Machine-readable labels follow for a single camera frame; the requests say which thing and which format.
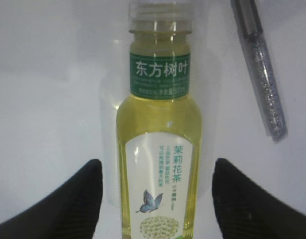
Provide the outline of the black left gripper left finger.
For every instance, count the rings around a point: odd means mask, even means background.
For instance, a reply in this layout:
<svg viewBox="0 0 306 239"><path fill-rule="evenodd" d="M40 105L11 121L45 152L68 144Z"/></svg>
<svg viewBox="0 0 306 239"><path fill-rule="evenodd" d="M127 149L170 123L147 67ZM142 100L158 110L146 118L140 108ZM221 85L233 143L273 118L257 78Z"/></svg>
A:
<svg viewBox="0 0 306 239"><path fill-rule="evenodd" d="M1 223L0 239L91 239L102 197L102 163L92 159L43 200Z"/></svg>

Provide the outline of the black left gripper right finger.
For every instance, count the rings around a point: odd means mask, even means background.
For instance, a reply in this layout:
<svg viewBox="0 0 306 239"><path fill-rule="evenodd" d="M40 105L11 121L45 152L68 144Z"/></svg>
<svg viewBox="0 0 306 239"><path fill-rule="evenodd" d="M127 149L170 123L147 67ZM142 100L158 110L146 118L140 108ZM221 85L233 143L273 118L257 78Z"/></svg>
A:
<svg viewBox="0 0 306 239"><path fill-rule="evenodd" d="M212 198L225 239L306 239L306 215L269 194L225 158L215 162Z"/></svg>

